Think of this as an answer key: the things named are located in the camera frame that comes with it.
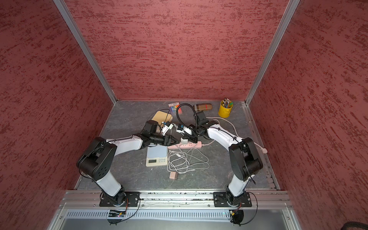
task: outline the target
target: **yellow pencil cup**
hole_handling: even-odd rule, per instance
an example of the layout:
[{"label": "yellow pencil cup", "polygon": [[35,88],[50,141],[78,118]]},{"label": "yellow pencil cup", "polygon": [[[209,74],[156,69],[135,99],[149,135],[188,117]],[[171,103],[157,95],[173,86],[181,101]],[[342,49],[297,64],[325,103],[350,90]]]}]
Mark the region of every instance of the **yellow pencil cup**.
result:
[{"label": "yellow pencil cup", "polygon": [[224,101],[222,100],[221,103],[220,103],[220,109],[219,109],[219,115],[220,117],[229,117],[230,116],[230,112],[231,112],[231,109],[233,108],[233,104],[230,105],[230,108],[225,108],[224,106]]}]

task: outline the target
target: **robotic arm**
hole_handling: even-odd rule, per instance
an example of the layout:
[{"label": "robotic arm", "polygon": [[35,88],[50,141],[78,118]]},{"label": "robotic arm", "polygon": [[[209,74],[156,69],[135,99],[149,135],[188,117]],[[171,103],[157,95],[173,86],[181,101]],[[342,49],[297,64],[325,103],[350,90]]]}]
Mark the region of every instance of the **robotic arm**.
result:
[{"label": "robotic arm", "polygon": [[[226,199],[230,206],[238,206],[244,195],[244,189],[252,176],[262,169],[263,164],[254,142],[250,138],[242,139],[223,129],[216,121],[208,121],[203,112],[198,112],[197,123],[200,129],[192,127],[195,136],[206,136],[214,139],[224,148],[228,149],[233,179],[226,187]],[[156,121],[146,122],[142,132],[123,139],[95,138],[77,163],[79,170],[88,175],[102,189],[104,197],[114,206],[125,205],[124,188],[116,181],[110,172],[114,156],[147,147],[150,144],[171,146],[180,142],[166,131],[160,129],[162,134],[156,133]],[[191,133],[191,141],[197,139]]]}]

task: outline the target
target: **red textured wall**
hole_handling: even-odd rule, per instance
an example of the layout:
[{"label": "red textured wall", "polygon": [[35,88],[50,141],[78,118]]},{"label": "red textured wall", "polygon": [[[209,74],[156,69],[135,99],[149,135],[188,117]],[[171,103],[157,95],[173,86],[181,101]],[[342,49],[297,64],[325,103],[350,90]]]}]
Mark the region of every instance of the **red textured wall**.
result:
[{"label": "red textured wall", "polygon": [[304,230],[368,223],[367,10],[302,0],[251,101]]},{"label": "red textured wall", "polygon": [[118,99],[244,100],[288,0],[66,0]]},{"label": "red textured wall", "polygon": [[0,226],[45,229],[112,103],[52,0],[0,3]]}]

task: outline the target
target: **pink power strip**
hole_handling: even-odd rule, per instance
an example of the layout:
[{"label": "pink power strip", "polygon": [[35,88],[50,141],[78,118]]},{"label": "pink power strip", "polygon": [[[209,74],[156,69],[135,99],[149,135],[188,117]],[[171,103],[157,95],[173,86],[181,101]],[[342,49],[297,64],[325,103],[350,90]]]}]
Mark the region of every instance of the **pink power strip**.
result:
[{"label": "pink power strip", "polygon": [[[177,144],[177,146],[179,146],[181,149],[192,149],[192,148],[195,148],[195,149],[200,149],[202,148],[202,141],[198,141],[197,144],[195,143],[192,143],[190,141],[188,141],[187,144],[182,144],[181,142],[179,144]],[[172,146],[168,146],[167,148],[168,149],[178,149],[176,145],[172,145]]]}]

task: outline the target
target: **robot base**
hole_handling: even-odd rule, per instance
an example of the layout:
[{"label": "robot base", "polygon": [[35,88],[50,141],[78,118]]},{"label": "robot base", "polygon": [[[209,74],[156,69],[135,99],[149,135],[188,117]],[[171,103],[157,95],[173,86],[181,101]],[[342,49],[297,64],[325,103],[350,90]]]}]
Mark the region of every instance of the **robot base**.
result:
[{"label": "robot base", "polygon": [[125,192],[124,201],[121,203],[121,206],[117,206],[114,202],[114,199],[111,199],[111,196],[103,193],[100,201],[100,207],[124,207],[126,206],[126,198],[128,198],[128,207],[137,207],[139,202],[139,192]]},{"label": "robot base", "polygon": [[236,197],[236,203],[232,202],[231,205],[228,203],[228,198],[226,198],[226,192],[214,192],[213,193],[213,201],[215,207],[239,207],[241,202],[242,207],[252,207],[252,201],[250,199],[249,193],[245,192],[242,195]]}]

